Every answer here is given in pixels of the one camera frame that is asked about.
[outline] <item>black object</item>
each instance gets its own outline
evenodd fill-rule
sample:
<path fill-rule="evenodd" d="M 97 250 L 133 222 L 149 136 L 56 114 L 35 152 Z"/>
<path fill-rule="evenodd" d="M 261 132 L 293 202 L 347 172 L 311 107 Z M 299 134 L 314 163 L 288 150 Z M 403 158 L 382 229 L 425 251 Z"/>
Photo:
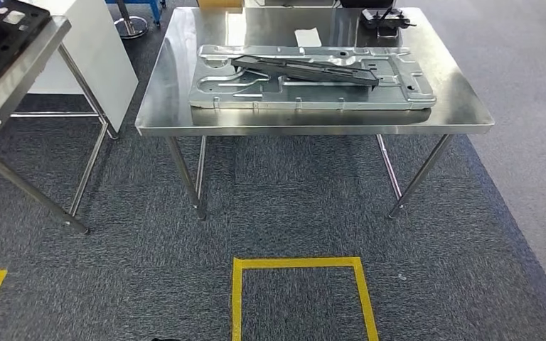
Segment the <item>black object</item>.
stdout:
<path fill-rule="evenodd" d="M 49 11 L 7 0 L 0 5 L 0 77 L 49 22 Z"/>
<path fill-rule="evenodd" d="M 342 7 L 345 9 L 391 9 L 395 6 L 396 0 L 340 0 Z"/>
<path fill-rule="evenodd" d="M 341 51 L 339 54 L 343 57 L 346 52 Z M 307 63 L 291 59 L 243 55 L 232 59 L 231 65 L 236 68 L 244 67 L 248 70 L 262 71 L 268 75 L 286 75 L 290 78 L 314 82 L 349 82 L 371 85 L 371 87 L 375 87 L 380 82 L 371 70 L 323 63 Z"/>
<path fill-rule="evenodd" d="M 399 28 L 416 26 L 408 18 L 405 18 L 402 11 L 387 9 L 383 15 L 372 9 L 364 9 L 360 15 L 361 23 L 368 29 L 376 31 L 381 38 L 396 38 Z"/>

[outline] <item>metal sheet part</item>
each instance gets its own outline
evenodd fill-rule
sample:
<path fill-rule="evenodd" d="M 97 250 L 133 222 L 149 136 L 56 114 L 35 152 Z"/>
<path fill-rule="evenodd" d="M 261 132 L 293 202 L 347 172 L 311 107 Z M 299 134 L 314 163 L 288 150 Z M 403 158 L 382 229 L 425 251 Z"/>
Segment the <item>metal sheet part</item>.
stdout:
<path fill-rule="evenodd" d="M 373 88 L 349 82 L 309 82 L 236 68 L 242 55 L 285 58 L 372 70 Z M 189 102 L 216 109 L 419 110 L 436 103 L 432 87 L 409 48 L 301 48 L 203 45 Z"/>

